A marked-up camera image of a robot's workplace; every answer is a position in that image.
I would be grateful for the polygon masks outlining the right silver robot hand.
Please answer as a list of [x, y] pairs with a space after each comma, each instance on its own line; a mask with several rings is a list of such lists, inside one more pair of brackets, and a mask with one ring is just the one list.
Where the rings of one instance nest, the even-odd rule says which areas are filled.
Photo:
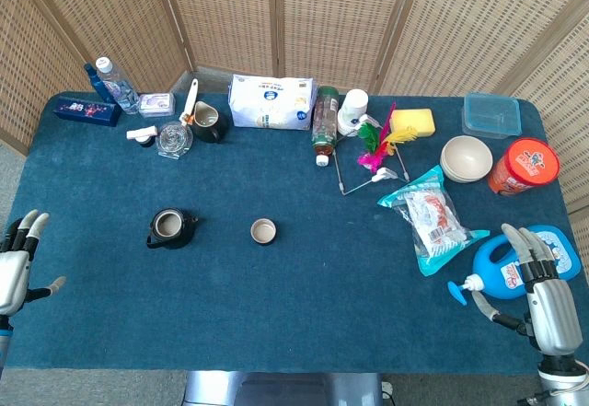
[[529, 320], [501, 313], [479, 292], [472, 293], [479, 311], [490, 321], [528, 336], [536, 348], [550, 356], [573, 355], [583, 336], [572, 291], [560, 279], [553, 254], [535, 233], [502, 224], [502, 232], [518, 256], [529, 306]]

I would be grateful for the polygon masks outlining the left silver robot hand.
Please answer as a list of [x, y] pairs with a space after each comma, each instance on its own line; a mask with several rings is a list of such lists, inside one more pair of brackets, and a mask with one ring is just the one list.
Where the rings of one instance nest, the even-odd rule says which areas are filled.
[[52, 296], [65, 285], [59, 276], [51, 284], [29, 288], [29, 277], [40, 235], [50, 215], [34, 209], [14, 221], [1, 240], [1, 316], [10, 318], [32, 301]]

